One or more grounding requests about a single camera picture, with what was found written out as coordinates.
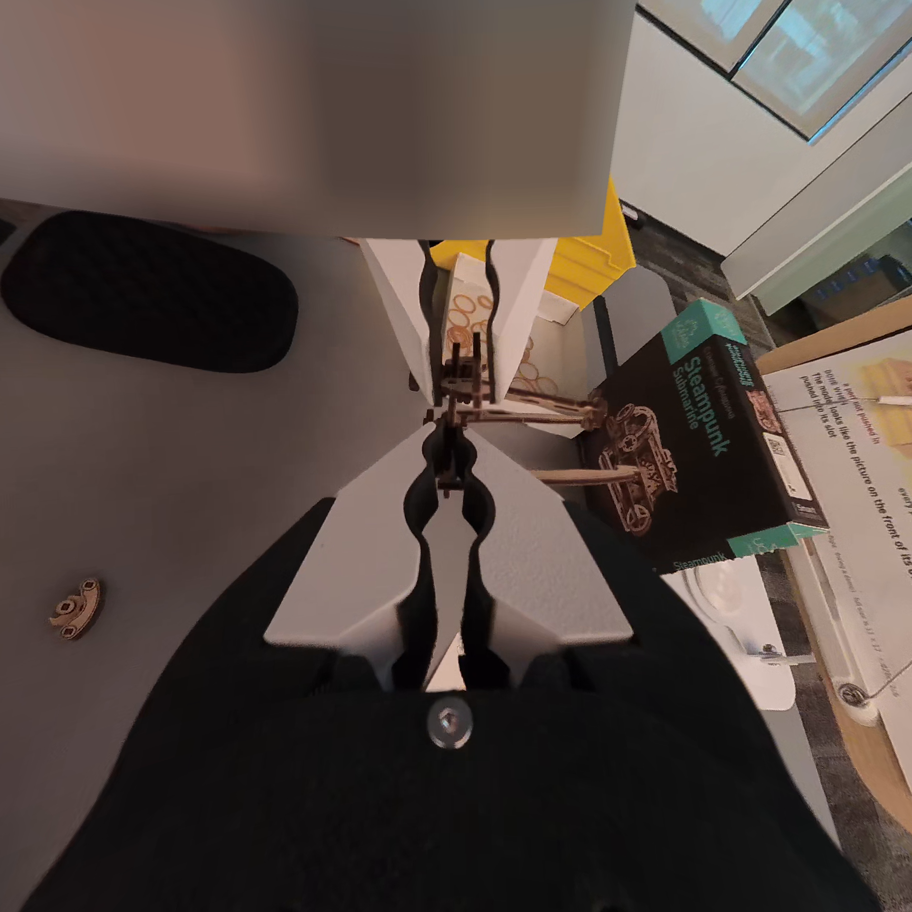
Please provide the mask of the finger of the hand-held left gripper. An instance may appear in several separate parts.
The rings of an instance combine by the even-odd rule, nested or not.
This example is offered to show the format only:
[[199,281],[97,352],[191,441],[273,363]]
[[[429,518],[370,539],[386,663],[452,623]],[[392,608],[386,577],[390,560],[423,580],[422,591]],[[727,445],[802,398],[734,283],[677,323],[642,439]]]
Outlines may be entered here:
[[522,361],[557,245],[555,238],[488,243],[485,275],[493,293],[487,321],[490,401],[501,401]]
[[437,266],[428,243],[360,238],[359,247],[418,390],[429,405],[436,405],[430,315]]

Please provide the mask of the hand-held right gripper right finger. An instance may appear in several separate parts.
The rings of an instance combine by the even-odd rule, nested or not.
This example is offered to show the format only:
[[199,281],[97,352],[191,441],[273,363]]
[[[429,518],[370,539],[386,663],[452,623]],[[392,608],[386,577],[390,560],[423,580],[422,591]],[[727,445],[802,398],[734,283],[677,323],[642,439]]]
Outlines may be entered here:
[[465,675],[524,675],[542,655],[625,643],[633,630],[567,503],[463,432],[462,516],[476,534],[462,611]]

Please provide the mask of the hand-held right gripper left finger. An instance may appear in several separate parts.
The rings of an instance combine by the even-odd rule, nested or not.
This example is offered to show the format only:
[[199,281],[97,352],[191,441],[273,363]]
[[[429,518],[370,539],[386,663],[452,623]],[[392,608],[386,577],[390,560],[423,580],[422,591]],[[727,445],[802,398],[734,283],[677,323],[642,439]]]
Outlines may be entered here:
[[361,656],[382,688],[421,688],[438,635],[424,531],[439,508],[426,424],[335,496],[264,633],[271,646]]

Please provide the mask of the wooden gear model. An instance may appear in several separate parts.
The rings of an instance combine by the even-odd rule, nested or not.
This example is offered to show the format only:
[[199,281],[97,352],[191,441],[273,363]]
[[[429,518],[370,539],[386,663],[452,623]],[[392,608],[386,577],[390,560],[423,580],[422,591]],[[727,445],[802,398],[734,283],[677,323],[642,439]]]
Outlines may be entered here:
[[537,429],[581,428],[583,409],[588,399],[532,393],[509,387],[501,403],[490,401],[489,380],[485,376],[482,341],[473,336],[473,351],[461,356],[459,344],[453,344],[450,359],[439,371],[438,393],[441,406],[427,411],[424,422],[435,429],[433,438],[439,449],[431,457],[436,486],[444,498],[464,487],[468,458],[462,453],[469,428],[480,426],[527,426]]

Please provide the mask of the black model kit box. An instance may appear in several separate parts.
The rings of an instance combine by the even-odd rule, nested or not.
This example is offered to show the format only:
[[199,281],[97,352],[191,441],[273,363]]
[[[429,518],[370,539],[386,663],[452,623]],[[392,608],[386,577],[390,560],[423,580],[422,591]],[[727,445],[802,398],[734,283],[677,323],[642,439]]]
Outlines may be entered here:
[[728,308],[699,299],[598,388],[584,466],[639,476],[596,486],[588,508],[673,574],[797,545],[827,519]]

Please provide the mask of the white cardboard box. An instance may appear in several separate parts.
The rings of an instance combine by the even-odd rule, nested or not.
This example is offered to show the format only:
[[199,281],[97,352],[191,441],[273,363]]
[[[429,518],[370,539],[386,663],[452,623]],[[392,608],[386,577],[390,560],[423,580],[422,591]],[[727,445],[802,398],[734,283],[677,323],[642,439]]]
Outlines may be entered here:
[[[484,263],[464,253],[457,254],[454,266],[450,268],[448,304],[458,292],[490,292],[493,298],[485,276]],[[579,308],[548,291],[543,291],[541,295],[530,333],[534,343],[532,362],[540,371],[539,390],[527,391],[585,399],[589,394],[587,356],[582,319],[578,316]],[[444,344],[445,335],[443,359],[450,359],[451,351],[445,356]]]

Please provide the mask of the pile of rubber bands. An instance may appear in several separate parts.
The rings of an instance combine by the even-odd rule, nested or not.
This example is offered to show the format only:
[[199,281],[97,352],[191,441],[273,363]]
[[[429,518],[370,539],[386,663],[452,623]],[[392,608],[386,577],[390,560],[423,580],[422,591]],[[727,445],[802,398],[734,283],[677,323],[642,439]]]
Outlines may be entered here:
[[[448,304],[444,355],[448,356],[453,344],[459,344],[461,354],[473,351],[473,336],[479,333],[483,348],[487,344],[487,321],[493,309],[490,292],[468,294],[458,292]],[[539,368],[532,362],[532,336],[526,341],[522,361],[513,379],[513,384],[520,389],[538,391],[540,380]]]

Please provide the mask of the yellow plastic bin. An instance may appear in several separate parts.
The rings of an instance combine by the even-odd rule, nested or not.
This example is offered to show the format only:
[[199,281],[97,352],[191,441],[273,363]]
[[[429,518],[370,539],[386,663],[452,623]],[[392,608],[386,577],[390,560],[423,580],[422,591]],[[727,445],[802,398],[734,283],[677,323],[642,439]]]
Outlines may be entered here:
[[[437,267],[450,273],[458,253],[485,265],[487,241],[442,241],[430,247]],[[576,304],[579,311],[636,265],[628,229],[614,185],[610,182],[601,233],[557,238],[544,291]]]

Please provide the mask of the long wooden lever part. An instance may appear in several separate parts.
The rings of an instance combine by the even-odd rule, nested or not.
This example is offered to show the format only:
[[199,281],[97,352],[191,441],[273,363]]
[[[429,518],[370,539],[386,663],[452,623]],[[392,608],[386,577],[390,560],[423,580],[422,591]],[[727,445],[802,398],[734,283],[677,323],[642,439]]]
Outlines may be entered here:
[[611,484],[639,483],[642,470],[633,466],[597,470],[530,470],[531,475],[545,485],[557,487],[587,487]]

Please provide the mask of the black padded cushion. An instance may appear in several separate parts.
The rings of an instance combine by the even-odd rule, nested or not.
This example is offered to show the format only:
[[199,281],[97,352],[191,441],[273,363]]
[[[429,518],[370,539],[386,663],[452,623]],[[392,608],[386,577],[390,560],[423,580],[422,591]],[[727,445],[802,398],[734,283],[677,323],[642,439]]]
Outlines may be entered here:
[[299,299],[267,261],[153,222],[63,211],[2,269],[2,298],[28,328],[69,345],[222,374],[288,353]]

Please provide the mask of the curved wooden part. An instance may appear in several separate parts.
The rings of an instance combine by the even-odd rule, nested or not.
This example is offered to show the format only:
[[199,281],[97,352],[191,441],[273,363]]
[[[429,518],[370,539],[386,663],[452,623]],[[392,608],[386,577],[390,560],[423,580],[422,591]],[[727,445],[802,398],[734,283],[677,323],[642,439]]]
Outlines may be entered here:
[[90,630],[104,602],[105,591],[101,580],[86,578],[74,593],[55,605],[48,623],[62,640],[77,640]]

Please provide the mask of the glass window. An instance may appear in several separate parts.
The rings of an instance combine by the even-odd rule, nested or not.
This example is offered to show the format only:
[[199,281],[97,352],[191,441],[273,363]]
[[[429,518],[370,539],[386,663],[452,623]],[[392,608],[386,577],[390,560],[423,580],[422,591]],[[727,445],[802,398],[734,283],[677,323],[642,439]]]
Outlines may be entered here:
[[810,144],[910,57],[909,1],[644,1],[636,9]]

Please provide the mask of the white rounded base plate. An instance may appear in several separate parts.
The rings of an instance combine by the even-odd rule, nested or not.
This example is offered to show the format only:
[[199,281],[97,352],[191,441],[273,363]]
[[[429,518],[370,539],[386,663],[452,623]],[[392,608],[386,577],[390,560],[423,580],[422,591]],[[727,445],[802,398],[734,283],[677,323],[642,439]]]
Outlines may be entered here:
[[757,708],[785,712],[795,701],[790,667],[761,656],[785,655],[781,633],[753,558],[707,564],[662,576],[715,639]]

